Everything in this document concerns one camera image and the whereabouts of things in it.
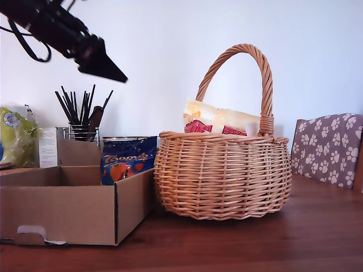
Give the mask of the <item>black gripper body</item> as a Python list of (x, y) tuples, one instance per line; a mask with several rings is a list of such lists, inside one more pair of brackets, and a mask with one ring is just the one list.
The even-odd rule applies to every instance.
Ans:
[(105, 57), (104, 40), (90, 34), (82, 21), (66, 10), (45, 14), (42, 40), (66, 58), (95, 61)]

